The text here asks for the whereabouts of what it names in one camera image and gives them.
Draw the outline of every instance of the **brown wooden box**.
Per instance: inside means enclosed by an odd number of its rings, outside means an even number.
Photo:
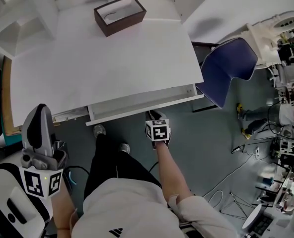
[[[94,9],[95,21],[106,37],[142,22],[145,14],[138,0],[115,0]]]

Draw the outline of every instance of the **white shelf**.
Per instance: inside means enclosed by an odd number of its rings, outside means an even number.
[[[91,121],[86,125],[90,126],[202,97],[203,95],[197,95],[194,84],[192,84],[96,103],[87,106]]]
[[[11,0],[0,12],[0,32],[23,18],[35,18],[36,13],[27,0]]]
[[[0,53],[14,59],[52,40],[57,18],[54,0],[0,0]]]
[[[38,18],[23,26],[14,22],[0,32],[0,52],[14,59],[15,56],[51,40]]]

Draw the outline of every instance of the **white table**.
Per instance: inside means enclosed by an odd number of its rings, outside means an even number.
[[[251,212],[251,214],[247,217],[246,221],[244,222],[242,229],[246,229],[255,221],[261,209],[262,209],[262,204],[259,204],[258,206],[255,207],[255,209]]]
[[[200,67],[179,21],[147,18],[105,37],[93,14],[101,4],[61,11],[56,40],[15,57],[15,126],[39,103],[63,119],[88,107],[91,125],[203,97],[194,86],[203,82]]]

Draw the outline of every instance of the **white t-shirt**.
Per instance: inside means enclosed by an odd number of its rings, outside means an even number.
[[[290,104],[281,104],[280,107],[280,124],[294,126],[294,107]]]
[[[287,208],[286,208],[286,211],[287,212],[290,212],[294,209],[294,195],[289,195],[289,194],[286,194],[282,201],[280,202],[280,206],[284,207],[284,204],[287,204]]]
[[[193,222],[204,238],[238,237],[202,197],[188,197],[172,209],[183,222]],[[184,238],[162,190],[147,181],[111,178],[85,199],[83,211],[72,238]]]

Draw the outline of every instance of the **blue chair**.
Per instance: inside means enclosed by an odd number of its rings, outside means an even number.
[[[193,112],[223,108],[232,79],[251,79],[257,56],[242,38],[231,39],[219,45],[197,42],[192,42],[192,45],[194,48],[215,47],[204,61],[199,63],[204,82],[196,84],[196,88],[214,105]]]

